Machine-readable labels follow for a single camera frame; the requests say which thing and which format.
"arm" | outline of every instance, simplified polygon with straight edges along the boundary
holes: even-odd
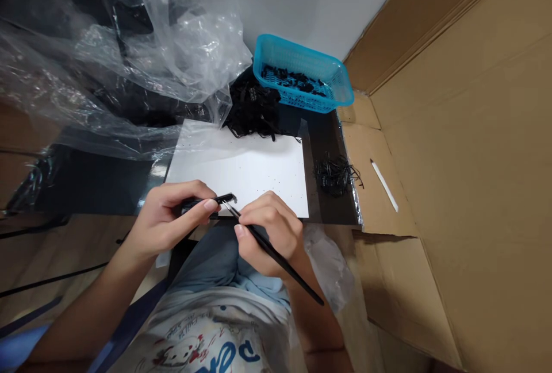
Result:
[[[213,198],[202,182],[152,189],[125,242],[100,276],[52,324],[23,371],[85,371],[119,325],[155,257],[168,251],[218,205],[212,199],[175,218],[172,208],[190,197]]]
[[[268,192],[247,205],[235,231],[240,256],[257,271],[283,280],[289,293],[293,318],[305,362],[310,372],[352,372],[341,328],[316,280],[309,256],[303,247],[302,223],[274,193]],[[274,248],[283,255],[301,277],[324,298],[316,303],[303,288],[269,257],[244,225],[263,226]]]

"small black component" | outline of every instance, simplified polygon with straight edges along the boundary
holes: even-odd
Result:
[[[230,201],[236,202],[236,197],[234,196],[233,193],[229,193],[229,194],[226,194],[226,195],[221,195],[221,196],[213,198],[213,199],[215,201],[217,201],[217,203],[219,205],[223,202],[230,202]],[[203,201],[203,199],[191,199],[191,198],[190,199],[184,199],[184,201],[182,202],[181,207],[180,207],[181,215],[184,215],[186,212],[188,212],[190,209],[192,209],[195,205],[197,205],[201,201]],[[215,212],[209,218],[212,219],[213,216],[218,216],[218,215],[219,214]]]
[[[263,68],[263,76],[274,75],[276,72],[277,69],[271,66]],[[258,133],[261,137],[271,136],[274,141],[276,134],[282,134],[277,127],[280,93],[278,90],[262,87],[255,78],[252,67],[245,70],[230,86],[230,96],[232,108],[224,126],[228,126],[235,137]]]
[[[322,80],[314,80],[300,72],[290,72],[286,68],[272,67],[267,64],[263,67],[261,76],[263,78],[270,78],[271,81],[279,86],[291,87],[305,93],[326,97],[324,92],[317,90],[324,87]]]
[[[336,159],[328,157],[316,162],[313,174],[322,191],[334,198],[339,198],[348,192],[352,179],[360,180],[360,187],[364,188],[360,172],[349,164],[344,156],[339,156]]]

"white t-shirt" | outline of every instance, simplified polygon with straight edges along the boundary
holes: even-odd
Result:
[[[288,315],[248,291],[165,295],[110,372],[288,372]]]

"fingernail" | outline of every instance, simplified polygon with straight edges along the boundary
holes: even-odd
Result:
[[[236,231],[236,237],[237,238],[241,238],[245,235],[245,232],[243,230],[243,226],[241,226],[241,225],[234,226],[234,231]]]
[[[212,212],[215,209],[217,209],[217,207],[219,205],[218,205],[217,201],[215,201],[214,199],[207,199],[205,201],[205,203],[203,204],[203,206],[205,207],[206,210]]]

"finger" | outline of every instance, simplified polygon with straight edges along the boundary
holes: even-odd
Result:
[[[273,206],[258,208],[240,217],[242,225],[259,225],[266,229],[270,242],[280,254],[290,257],[297,246],[297,238],[288,222]]]
[[[245,226],[236,225],[234,226],[234,231],[236,232],[240,257],[257,271],[261,271],[266,266],[267,259],[272,258],[262,250],[257,240]]]
[[[272,191],[268,191],[262,194],[253,202],[245,205],[245,207],[243,207],[243,209],[241,210],[241,213],[244,214],[253,209],[265,206],[273,206],[278,209],[281,214],[286,214],[287,216],[291,216],[293,218],[297,217],[297,215],[295,215],[295,212],[282,200],[282,198],[280,198]]]
[[[274,192],[268,191],[267,193],[261,195],[258,199],[246,205],[242,210],[242,215],[248,214],[252,210],[260,209],[263,207],[272,206],[278,210],[280,215],[282,215],[288,222],[288,225],[295,233],[300,233],[302,230],[302,223],[297,219],[295,212],[291,210],[288,205]]]
[[[205,199],[201,201],[184,215],[167,224],[168,237],[179,241],[197,225],[206,220],[208,221],[209,216],[216,211],[218,207],[214,199]]]
[[[215,198],[217,194],[200,180],[183,183],[164,183],[152,189],[162,206],[173,207],[187,198]]]

